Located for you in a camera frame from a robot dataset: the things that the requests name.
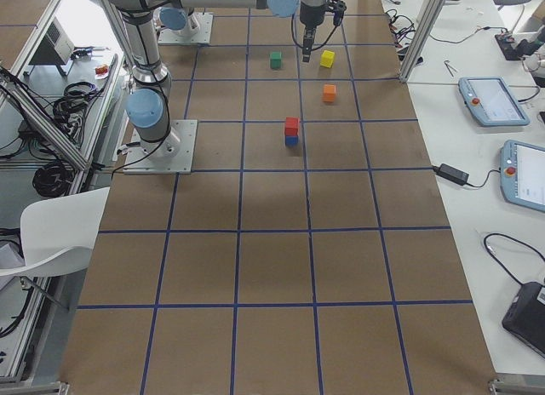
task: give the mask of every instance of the orange block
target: orange block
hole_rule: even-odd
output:
[[[324,92],[322,93],[322,101],[324,103],[332,103],[337,96],[337,86],[334,84],[324,84]]]

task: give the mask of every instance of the chair leg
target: chair leg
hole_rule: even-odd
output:
[[[63,305],[60,301],[58,301],[57,299],[55,299],[51,294],[49,294],[47,291],[45,291],[44,289],[42,289],[40,286],[38,286],[36,283],[34,283],[30,278],[28,278],[27,276],[21,276],[20,277],[20,282],[21,283],[29,283],[34,289],[36,289],[38,291],[38,293],[40,293],[41,295],[44,295],[47,299],[49,299],[52,303],[56,304],[57,306],[61,307],[61,308],[64,308],[67,312],[70,311],[70,309]]]

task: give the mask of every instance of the blue tablet device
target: blue tablet device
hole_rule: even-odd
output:
[[[545,211],[545,148],[509,140],[500,166],[503,196],[512,203]]]
[[[485,127],[530,123],[501,77],[463,77],[458,89],[473,118]]]

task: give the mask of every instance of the blue block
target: blue block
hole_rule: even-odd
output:
[[[296,146],[299,144],[299,137],[297,135],[286,135],[286,146]]]

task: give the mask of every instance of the red block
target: red block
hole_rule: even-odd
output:
[[[284,135],[296,137],[299,135],[299,118],[287,117],[284,123]]]

